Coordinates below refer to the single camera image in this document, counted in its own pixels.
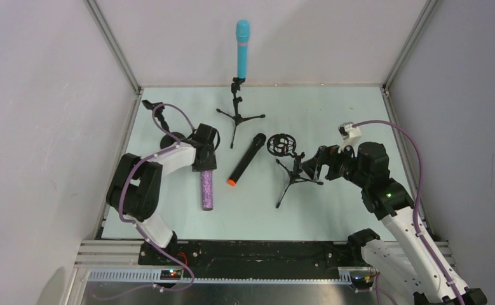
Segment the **purple glitter microphone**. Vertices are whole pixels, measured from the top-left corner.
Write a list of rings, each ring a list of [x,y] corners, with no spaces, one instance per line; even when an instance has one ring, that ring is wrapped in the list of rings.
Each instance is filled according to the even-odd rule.
[[[204,211],[214,209],[213,175],[211,170],[201,172],[201,199]]]

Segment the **black small tripod stand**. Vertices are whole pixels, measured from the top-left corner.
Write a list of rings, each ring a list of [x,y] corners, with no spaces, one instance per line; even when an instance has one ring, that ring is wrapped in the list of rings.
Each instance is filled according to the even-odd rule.
[[[235,136],[236,136],[237,127],[240,124],[242,124],[242,123],[244,123],[246,121],[253,120],[253,119],[263,119],[263,118],[266,117],[265,114],[260,114],[258,116],[249,116],[249,117],[244,117],[244,116],[242,116],[240,114],[240,112],[239,112],[239,104],[243,101],[243,98],[238,95],[238,92],[241,90],[241,86],[242,86],[242,84],[244,82],[245,82],[245,78],[234,77],[233,80],[232,80],[232,83],[231,83],[231,93],[233,94],[233,99],[232,99],[232,101],[233,101],[233,109],[234,109],[234,114],[233,115],[228,114],[228,113],[222,111],[219,108],[216,108],[217,113],[223,114],[223,115],[229,117],[234,122],[233,134],[232,134],[232,139],[231,139],[231,143],[230,143],[230,148],[231,149],[234,147],[234,140],[235,140]]]

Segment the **black microphone orange cap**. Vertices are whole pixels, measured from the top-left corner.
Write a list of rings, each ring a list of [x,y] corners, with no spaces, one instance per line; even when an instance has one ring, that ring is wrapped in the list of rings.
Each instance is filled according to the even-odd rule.
[[[248,146],[246,152],[241,157],[237,166],[234,168],[232,174],[227,179],[227,183],[230,186],[235,186],[249,164],[254,159],[255,155],[259,152],[261,147],[266,143],[266,135],[263,133],[258,133],[253,139],[251,144]]]

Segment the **teal blue microphone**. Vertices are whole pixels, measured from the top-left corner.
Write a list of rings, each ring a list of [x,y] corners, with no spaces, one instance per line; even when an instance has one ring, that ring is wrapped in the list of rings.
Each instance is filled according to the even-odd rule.
[[[237,78],[247,78],[248,42],[250,39],[250,23],[239,20],[236,24],[237,42]]]

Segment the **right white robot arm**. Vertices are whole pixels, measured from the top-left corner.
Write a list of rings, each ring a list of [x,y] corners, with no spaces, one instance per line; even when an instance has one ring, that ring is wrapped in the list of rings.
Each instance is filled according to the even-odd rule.
[[[393,235],[404,252],[397,257],[372,229],[349,236],[363,261],[375,267],[414,304],[486,304],[479,288],[471,288],[450,266],[424,225],[414,218],[414,202],[403,185],[390,177],[389,157],[382,144],[364,142],[356,154],[339,146],[321,146],[301,168],[318,180],[322,166],[327,180],[343,178],[358,186],[366,209]]]

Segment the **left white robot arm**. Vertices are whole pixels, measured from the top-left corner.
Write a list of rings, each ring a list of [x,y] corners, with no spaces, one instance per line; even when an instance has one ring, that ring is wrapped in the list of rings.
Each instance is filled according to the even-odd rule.
[[[105,202],[115,209],[121,221],[134,225],[146,243],[166,248],[177,235],[158,212],[164,177],[191,167],[201,175],[201,203],[204,211],[214,207],[213,176],[217,168],[215,150],[220,144],[216,128],[200,124],[193,133],[167,135],[169,146],[145,158],[124,154],[113,175]]]

